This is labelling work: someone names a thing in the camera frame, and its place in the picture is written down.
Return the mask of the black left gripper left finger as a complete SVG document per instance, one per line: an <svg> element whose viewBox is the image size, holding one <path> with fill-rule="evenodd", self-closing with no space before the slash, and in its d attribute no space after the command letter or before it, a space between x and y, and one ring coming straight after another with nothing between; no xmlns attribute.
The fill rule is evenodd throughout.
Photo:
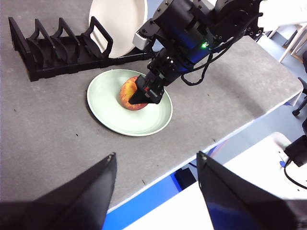
<svg viewBox="0 0 307 230"><path fill-rule="evenodd" d="M117 175L113 152L71 181L32 201L0 204L2 230L100 230Z"/></svg>

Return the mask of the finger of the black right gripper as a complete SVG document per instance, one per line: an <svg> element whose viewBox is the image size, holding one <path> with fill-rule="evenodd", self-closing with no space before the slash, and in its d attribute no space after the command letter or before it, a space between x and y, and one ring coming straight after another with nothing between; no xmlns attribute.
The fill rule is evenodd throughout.
<svg viewBox="0 0 307 230"><path fill-rule="evenodd" d="M139 75L135 81L136 92L146 93L147 92L147 80L143 75Z"/></svg>
<svg viewBox="0 0 307 230"><path fill-rule="evenodd" d="M159 104L164 94L164 87L153 87L145 90L136 84L137 90L129 99L130 104Z"/></svg>

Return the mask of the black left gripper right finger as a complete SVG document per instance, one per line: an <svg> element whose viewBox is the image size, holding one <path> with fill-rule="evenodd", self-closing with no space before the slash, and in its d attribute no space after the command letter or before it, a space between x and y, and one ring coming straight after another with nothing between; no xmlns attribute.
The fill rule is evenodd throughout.
<svg viewBox="0 0 307 230"><path fill-rule="evenodd" d="M216 230L305 230L307 201L279 198L197 153L199 188Z"/></svg>

